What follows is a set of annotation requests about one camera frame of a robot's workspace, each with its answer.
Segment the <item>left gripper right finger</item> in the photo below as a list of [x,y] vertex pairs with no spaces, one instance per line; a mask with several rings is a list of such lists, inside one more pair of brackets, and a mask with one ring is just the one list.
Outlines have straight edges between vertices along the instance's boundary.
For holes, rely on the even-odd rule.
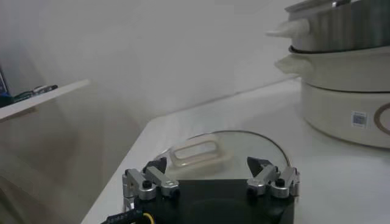
[[247,180],[247,193],[259,197],[268,191],[274,198],[298,197],[300,194],[300,173],[295,167],[280,170],[266,159],[247,157],[252,178]]

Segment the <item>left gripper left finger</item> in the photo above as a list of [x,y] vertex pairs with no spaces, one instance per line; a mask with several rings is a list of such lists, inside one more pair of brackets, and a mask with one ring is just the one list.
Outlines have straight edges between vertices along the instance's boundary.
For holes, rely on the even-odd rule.
[[179,197],[180,184],[166,176],[166,166],[167,159],[163,157],[149,161],[142,170],[126,169],[122,175],[123,197],[150,201],[157,197],[158,192],[166,198]]

